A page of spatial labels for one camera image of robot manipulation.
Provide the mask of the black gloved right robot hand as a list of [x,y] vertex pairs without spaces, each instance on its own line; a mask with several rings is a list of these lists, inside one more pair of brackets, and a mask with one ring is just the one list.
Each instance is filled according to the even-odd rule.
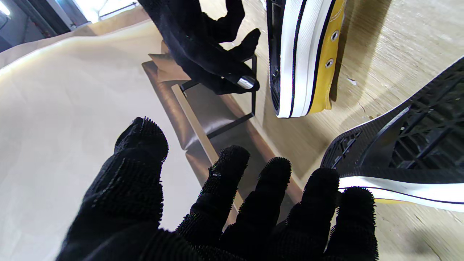
[[260,30],[255,28],[230,49],[245,18],[240,0],[225,2],[227,13],[217,20],[202,11],[198,0],[141,0],[139,4],[153,20],[168,50],[182,70],[217,95],[258,91],[256,73],[245,64],[254,55]]

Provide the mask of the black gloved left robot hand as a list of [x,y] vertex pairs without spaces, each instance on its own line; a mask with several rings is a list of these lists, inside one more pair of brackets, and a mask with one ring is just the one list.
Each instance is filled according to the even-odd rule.
[[272,158],[234,224],[224,229],[249,152],[222,150],[190,212],[174,232],[160,228],[161,167],[169,145],[159,126],[137,117],[85,193],[58,261],[377,261],[371,192],[339,192],[339,175],[319,168],[300,202],[278,223],[291,163]]

